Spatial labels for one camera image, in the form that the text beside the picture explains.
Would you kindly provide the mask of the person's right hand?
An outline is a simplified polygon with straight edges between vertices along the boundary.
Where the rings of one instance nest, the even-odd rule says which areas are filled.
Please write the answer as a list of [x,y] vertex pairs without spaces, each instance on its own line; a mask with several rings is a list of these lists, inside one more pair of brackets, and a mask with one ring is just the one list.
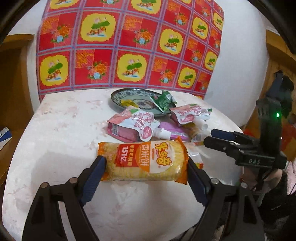
[[283,170],[267,169],[262,174],[258,168],[244,167],[241,180],[245,182],[255,194],[268,193],[274,189],[282,178]]

